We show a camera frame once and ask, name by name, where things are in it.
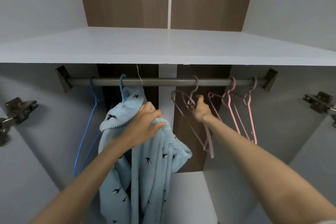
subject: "person's left hand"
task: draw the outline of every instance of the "person's left hand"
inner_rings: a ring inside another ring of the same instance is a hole
[[[153,120],[158,117],[162,118],[161,111],[155,110],[153,104],[147,102],[140,107],[138,114],[120,137],[122,137],[122,140],[127,141],[130,149],[146,142],[149,138],[153,137],[159,129],[166,125],[165,123],[152,125]]]

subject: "clothes rail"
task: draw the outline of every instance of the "clothes rail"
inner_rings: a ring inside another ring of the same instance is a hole
[[[89,78],[71,78],[64,66],[56,69],[62,87],[68,92],[73,86],[89,86]],[[278,72],[270,69],[264,78],[258,78],[258,86],[270,91]],[[195,86],[194,78],[124,78],[122,80],[124,86]],[[93,85],[96,86],[119,86],[119,78],[94,78]],[[212,78],[198,79],[199,86],[229,86],[232,84],[230,78]],[[254,79],[237,79],[236,86],[253,86]]]

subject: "person's left arm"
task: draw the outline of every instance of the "person's left arm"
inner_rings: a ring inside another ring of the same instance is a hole
[[[120,137],[111,140],[100,154],[78,175],[73,183],[60,192],[32,221],[31,224],[80,223],[98,189],[116,161],[127,150],[153,137],[165,123],[152,126],[162,117],[152,103],[140,107],[138,114]]]

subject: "cabinet door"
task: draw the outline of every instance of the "cabinet door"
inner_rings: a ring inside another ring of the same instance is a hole
[[[327,116],[289,166],[336,205],[336,128],[333,122],[333,119]],[[272,223],[260,204],[244,222],[244,224],[257,223]]]
[[[0,108],[0,117],[6,117]],[[58,189],[15,128],[10,141],[0,147],[1,223],[27,223]]]

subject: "hand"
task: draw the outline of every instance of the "hand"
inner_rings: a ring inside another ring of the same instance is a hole
[[[204,118],[208,115],[212,116],[209,106],[204,103],[204,97],[202,95],[196,96],[198,98],[196,108],[191,107],[191,111],[195,119],[199,122],[204,122]]]
[[[165,123],[152,125],[153,120],[158,117],[162,118],[162,113],[160,110],[155,110],[151,102],[142,105],[133,121],[121,134],[121,140],[127,143],[129,149],[146,142],[166,125]]]

